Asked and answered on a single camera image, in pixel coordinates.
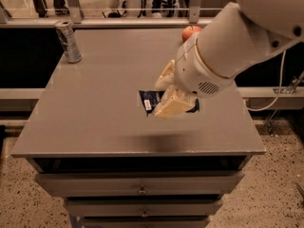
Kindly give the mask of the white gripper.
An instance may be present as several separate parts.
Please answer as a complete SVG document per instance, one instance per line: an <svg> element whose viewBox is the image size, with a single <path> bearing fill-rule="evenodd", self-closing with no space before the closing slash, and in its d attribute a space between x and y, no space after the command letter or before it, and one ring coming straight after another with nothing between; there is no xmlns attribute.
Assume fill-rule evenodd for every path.
<svg viewBox="0 0 304 228"><path fill-rule="evenodd" d="M232 78L219 77L204 63L198 37L195 32L181 45L176 63L170 60L156 81L154 88L164 93L153 111L155 117L171 119L183 114L196 106L195 96L213 97L234 82Z"/></svg>

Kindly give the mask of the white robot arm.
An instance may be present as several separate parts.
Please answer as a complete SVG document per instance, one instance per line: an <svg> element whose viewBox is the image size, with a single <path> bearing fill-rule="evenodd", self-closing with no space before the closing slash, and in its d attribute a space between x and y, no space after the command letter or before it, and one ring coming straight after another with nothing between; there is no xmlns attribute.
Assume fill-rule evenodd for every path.
<svg viewBox="0 0 304 228"><path fill-rule="evenodd" d="M236 0L191 35L155 84L153 115L170 119L230 86L247 68L304 41L304 0Z"/></svg>

